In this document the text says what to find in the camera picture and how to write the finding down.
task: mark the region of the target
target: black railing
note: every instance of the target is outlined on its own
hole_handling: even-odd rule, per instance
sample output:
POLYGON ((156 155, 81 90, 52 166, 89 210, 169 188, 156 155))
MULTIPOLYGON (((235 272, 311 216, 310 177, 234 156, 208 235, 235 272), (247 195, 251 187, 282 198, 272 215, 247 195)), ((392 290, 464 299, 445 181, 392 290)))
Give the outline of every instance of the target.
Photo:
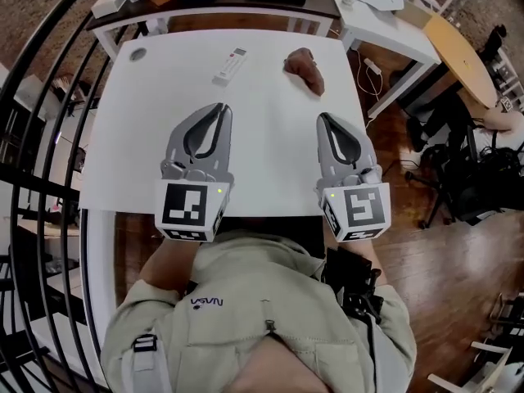
MULTIPOLYGON (((39 27, 29 38, 27 44, 22 49, 18 56, 10 74, 2 86, 0 91, 0 132, 1 137, 4 137, 7 122, 10 120, 12 108, 14 106, 14 98, 16 90, 18 89, 21 80, 24 78, 29 66, 38 50, 42 47, 49 34, 56 27, 62 17, 68 12, 69 9, 77 0, 60 0, 58 4, 45 16, 39 27)), ((51 132, 51 137, 47 143, 47 151, 45 160, 43 162, 43 170, 41 176, 34 176, 24 169, 24 165, 27 163, 26 156, 28 155, 27 148, 30 145, 32 134, 30 130, 34 129, 37 124, 38 113, 42 108, 44 98, 47 95, 48 90, 52 85, 52 81, 55 79, 56 73, 58 72, 62 62, 65 60, 69 50, 75 45, 75 41, 84 30, 85 25, 91 19, 91 13, 89 12, 78 24, 75 31, 70 37, 64 42, 60 52, 56 56, 51 69, 49 70, 46 79, 44 80, 41 93, 39 94, 37 101, 29 115, 25 131, 21 139, 21 144, 14 164, 0 163, 0 179, 4 182, 12 184, 12 195, 11 195, 11 221, 10 221, 10 247, 9 247, 9 263, 4 261, 0 265, 0 315, 3 318, 3 322, 7 320, 4 318, 6 315, 4 310, 4 300, 6 299, 6 291, 11 293, 11 311, 9 314, 10 323, 10 334, 6 334, 6 328, 4 324, 0 329, 0 355, 2 362, 0 363, 0 384, 4 385, 8 391, 15 391, 14 386, 9 384, 6 374, 2 374, 2 370, 9 371, 12 378, 16 381, 16 384, 23 392, 34 391, 31 387, 29 380, 33 380, 34 383, 38 383, 40 386, 45 387, 49 391, 58 392, 64 388, 71 391, 85 391, 83 388, 86 384, 89 386, 90 391, 106 391, 106 388, 99 386, 95 377, 93 376, 93 369, 90 368, 89 362, 84 353, 84 347, 79 335, 79 329, 77 321, 74 319, 74 308, 72 295, 70 292, 70 275, 68 272, 69 263, 69 252, 68 252, 68 231, 70 228, 69 211, 72 207, 78 209, 79 192, 71 187, 73 174, 75 171, 75 159, 77 151, 79 149, 80 139, 82 132, 84 131, 84 125, 88 117, 89 110, 91 109, 92 102, 97 96, 97 91, 102 82, 102 77, 110 63, 109 57, 105 59, 100 70, 98 71, 92 87, 89 90, 88 96, 84 101, 84 107, 79 117, 79 123, 75 131, 75 137, 73 138, 69 160, 67 162, 67 169, 65 172, 64 184, 54 183, 50 180, 50 174, 52 169, 52 162, 54 151, 56 147, 56 140, 60 136, 60 130, 65 117, 68 115, 70 110, 71 98, 75 92, 75 89, 82 78, 83 72, 88 65, 93 53, 95 52, 98 42, 93 41, 93 44, 88 49, 85 57, 80 62, 73 79, 70 81, 70 86, 65 92, 65 96, 61 101, 61 107, 55 118, 55 124, 51 132), (23 233, 20 233, 19 227, 19 202, 20 202, 20 189, 29 189, 32 192, 37 192, 38 209, 34 211, 37 217, 36 226, 36 242, 34 243, 34 254, 28 255, 28 241, 27 237, 23 233), (76 350, 78 351, 79 361, 82 364, 82 369, 85 373, 85 377, 81 374, 76 373, 70 366, 66 358, 66 354, 61 344, 60 334, 57 331, 55 320, 53 318, 54 303, 50 293, 51 288, 47 284, 47 273, 46 266, 44 263, 45 256, 45 243, 44 243, 44 232, 45 232, 45 221, 47 218, 46 212, 46 200, 47 197, 57 197, 61 200, 61 263, 62 263, 62 282, 64 287, 65 296, 65 310, 70 322, 70 330, 73 335, 76 350), (28 284, 29 271, 27 269, 35 269, 35 273, 38 273, 39 281, 39 293, 29 292, 26 285, 28 284), (31 307, 26 307, 27 304, 37 302, 38 306, 36 309, 39 310, 36 313, 31 307), (27 342, 21 342, 21 344, 27 344, 26 350, 20 352, 17 348, 12 348, 14 337, 18 337, 21 332, 17 332, 16 329, 16 310, 15 305, 18 305, 16 310, 21 317, 21 322, 24 328, 27 342), (52 343, 54 345, 54 351, 49 351, 47 348, 41 346, 33 333, 31 327, 31 321, 35 319, 35 315, 40 318, 46 316, 47 325, 49 332, 51 333, 52 343), (26 364, 28 362, 35 362, 43 377, 39 377, 34 371, 31 371, 26 364), (56 374, 56 367, 61 369, 61 376, 56 374)), ((143 28, 138 28, 137 32, 133 36, 138 36, 138 31, 143 31, 143 28)), ((124 36, 125 27, 122 28, 117 35, 117 42, 119 42, 124 36)), ((97 337, 97 332, 94 324, 93 311, 91 307, 91 298, 89 293, 89 279, 88 279, 88 261, 87 261, 87 217, 88 212, 86 210, 80 211, 80 268, 82 271, 82 284, 84 290, 84 308, 85 318, 88 323, 88 328, 92 337, 93 346, 97 357, 100 359, 100 344, 97 337)))

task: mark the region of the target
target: strap buckle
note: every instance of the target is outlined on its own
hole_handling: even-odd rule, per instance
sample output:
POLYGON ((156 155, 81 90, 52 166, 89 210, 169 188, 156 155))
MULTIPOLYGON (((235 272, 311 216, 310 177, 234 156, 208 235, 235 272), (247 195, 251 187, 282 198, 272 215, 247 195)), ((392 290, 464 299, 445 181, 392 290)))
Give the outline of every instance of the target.
POLYGON ((133 342, 133 351, 134 352, 147 352, 156 350, 156 335, 146 333, 141 335, 133 342))

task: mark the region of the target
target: white remote control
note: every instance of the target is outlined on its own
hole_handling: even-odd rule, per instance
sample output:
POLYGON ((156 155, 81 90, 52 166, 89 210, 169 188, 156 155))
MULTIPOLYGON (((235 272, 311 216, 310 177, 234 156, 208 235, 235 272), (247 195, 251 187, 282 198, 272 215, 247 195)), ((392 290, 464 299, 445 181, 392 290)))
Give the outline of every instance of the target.
POLYGON ((227 86, 233 76, 240 70, 240 66, 247 58, 247 50, 235 48, 228 56, 224 66, 213 77, 212 82, 219 86, 227 86))

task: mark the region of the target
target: wooden floor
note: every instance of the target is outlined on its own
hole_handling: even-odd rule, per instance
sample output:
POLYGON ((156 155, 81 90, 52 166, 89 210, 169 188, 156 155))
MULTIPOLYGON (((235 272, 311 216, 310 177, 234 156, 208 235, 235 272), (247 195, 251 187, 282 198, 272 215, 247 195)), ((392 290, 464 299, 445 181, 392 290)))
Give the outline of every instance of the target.
MULTIPOLYGON (((285 29, 286 21, 271 16, 209 15, 178 18, 171 25, 172 30, 235 27, 285 29)), ((369 44, 362 44, 359 50, 382 68, 384 91, 389 73, 408 61, 369 44)), ((350 52, 348 57, 356 75, 358 56, 350 52)), ((361 76, 360 83, 371 90, 366 76, 361 76)), ((376 99, 360 90, 359 95, 365 112, 376 99)), ((396 104, 369 125, 368 134, 383 169, 410 148, 405 117, 396 104)), ((472 369, 474 352, 469 345, 480 340, 489 327, 486 317, 497 295, 510 295, 522 287, 524 215, 497 215, 476 227, 464 223, 445 226, 444 211, 437 215, 434 227, 422 231, 417 222, 427 217, 435 194, 418 183, 406 183, 399 163, 384 180, 391 185, 393 223, 375 241, 375 247, 390 283, 408 306, 418 343, 409 391, 437 391, 426 379, 430 373, 460 384, 472 369)), ((119 214, 116 228, 115 289, 122 300, 160 239, 151 216, 119 214)))

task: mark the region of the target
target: white tabletop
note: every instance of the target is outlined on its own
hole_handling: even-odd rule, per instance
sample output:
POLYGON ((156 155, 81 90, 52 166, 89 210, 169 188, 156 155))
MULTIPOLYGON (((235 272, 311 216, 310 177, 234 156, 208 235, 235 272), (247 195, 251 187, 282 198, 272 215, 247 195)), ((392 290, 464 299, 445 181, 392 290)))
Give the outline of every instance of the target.
POLYGON ((152 214, 154 182, 173 128, 195 110, 233 110, 229 216, 320 215, 316 119, 324 111, 364 130, 342 42, 266 30, 202 30, 130 41, 121 48, 93 125, 82 208, 152 214), (131 62, 137 48, 145 57, 131 62), (248 51, 226 88, 211 83, 235 47, 248 51), (283 72, 286 56, 308 47, 326 92, 316 97, 283 72))
POLYGON ((424 32, 390 11, 378 11, 356 1, 352 7, 335 0, 344 26, 360 41, 373 43, 416 61, 440 63, 440 58, 424 32))

